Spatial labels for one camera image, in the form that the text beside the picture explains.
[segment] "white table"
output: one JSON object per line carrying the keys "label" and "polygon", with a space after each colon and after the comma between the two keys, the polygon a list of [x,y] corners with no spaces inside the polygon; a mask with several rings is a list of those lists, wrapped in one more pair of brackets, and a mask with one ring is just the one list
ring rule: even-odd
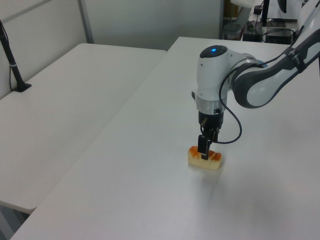
{"label": "white table", "polygon": [[[320,234],[318,62],[268,105],[228,105],[243,136],[212,145],[220,170],[188,165],[197,144],[200,52],[211,45],[266,61],[282,45],[179,38],[12,240],[270,240]],[[225,114],[220,140],[238,134]]]}
{"label": "white table", "polygon": [[0,101],[0,204],[31,213],[165,51],[80,44]]}

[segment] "black cable clip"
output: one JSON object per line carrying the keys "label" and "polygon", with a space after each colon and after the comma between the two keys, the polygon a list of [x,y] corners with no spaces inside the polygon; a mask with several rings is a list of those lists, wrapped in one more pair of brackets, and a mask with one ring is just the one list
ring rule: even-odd
{"label": "black cable clip", "polygon": [[282,52],[282,54],[287,55],[293,61],[299,73],[302,73],[307,68],[301,54],[295,48],[289,46]]}

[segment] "black cable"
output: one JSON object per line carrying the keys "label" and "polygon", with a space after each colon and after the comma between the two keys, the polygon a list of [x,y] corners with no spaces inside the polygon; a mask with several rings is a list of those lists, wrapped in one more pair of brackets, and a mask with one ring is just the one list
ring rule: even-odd
{"label": "black cable", "polygon": [[[1,21],[0,21],[0,25],[1,25],[0,27],[3,29],[5,38],[6,38],[7,42],[8,42],[8,44],[9,44],[8,34],[7,34],[6,29],[5,29],[5,27],[4,27],[4,25],[2,24]],[[10,65],[9,65],[9,87],[10,87],[10,91],[12,92],[13,90],[12,90],[12,86],[11,86],[11,66]]]}
{"label": "black cable", "polygon": [[9,86],[10,86],[10,91],[12,92],[12,86],[11,86],[11,66],[9,66]]}
{"label": "black cable", "polygon": [[222,100],[222,97],[221,97],[221,91],[222,91],[222,88],[226,82],[226,80],[229,78],[229,76],[238,69],[238,67],[236,67],[235,69],[233,69],[232,71],[230,71],[226,76],[225,78],[223,79],[222,83],[221,83],[221,86],[220,86],[220,89],[219,89],[219,100],[221,102],[221,104],[224,106],[224,108],[234,117],[234,119],[237,121],[237,123],[239,124],[239,135],[231,140],[231,141],[212,141],[212,143],[215,143],[215,144],[231,144],[231,143],[234,143],[235,141],[237,141],[241,135],[242,135],[242,125],[241,125],[241,122],[240,120],[237,118],[237,116],[230,110],[230,108],[227,107],[227,105],[224,103],[224,101]]}
{"label": "black cable", "polygon": [[289,29],[289,28],[282,28],[282,29],[272,29],[272,30],[267,31],[266,33],[262,34],[262,36],[264,36],[264,35],[268,35],[268,34],[277,33],[277,32],[282,32],[282,31],[291,31],[291,32],[292,32],[292,35],[296,33],[296,32],[295,32],[295,31],[293,31],[292,29]]}

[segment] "orange topping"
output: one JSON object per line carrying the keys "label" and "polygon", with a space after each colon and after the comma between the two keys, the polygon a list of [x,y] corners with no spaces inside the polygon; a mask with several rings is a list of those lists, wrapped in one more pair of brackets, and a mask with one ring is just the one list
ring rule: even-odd
{"label": "orange topping", "polygon": [[198,147],[197,146],[190,147],[189,151],[192,154],[193,158],[198,156]]}
{"label": "orange topping", "polygon": [[221,153],[217,152],[216,155],[213,156],[212,160],[220,161],[221,157],[222,157]]}
{"label": "orange topping", "polygon": [[[190,153],[191,153],[193,158],[199,158],[200,157],[199,156],[200,154],[198,153],[198,147],[197,146],[190,147],[189,151],[190,151]],[[221,157],[222,157],[221,153],[209,150],[209,159],[211,159],[213,161],[220,161]]]}

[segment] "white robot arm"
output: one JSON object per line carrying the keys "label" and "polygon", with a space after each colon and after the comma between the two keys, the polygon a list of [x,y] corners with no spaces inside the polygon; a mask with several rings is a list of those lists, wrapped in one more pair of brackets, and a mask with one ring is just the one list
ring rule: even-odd
{"label": "white robot arm", "polygon": [[218,142],[218,133],[227,107],[228,91],[233,91],[241,106],[260,108],[319,58],[319,4],[320,0],[309,0],[303,7],[310,11],[298,39],[269,66],[263,67],[252,55],[234,52],[225,46],[210,46],[201,52],[197,66],[198,89],[192,96],[199,111],[202,135],[198,138],[198,151],[203,159],[208,159],[211,143],[222,143]]}

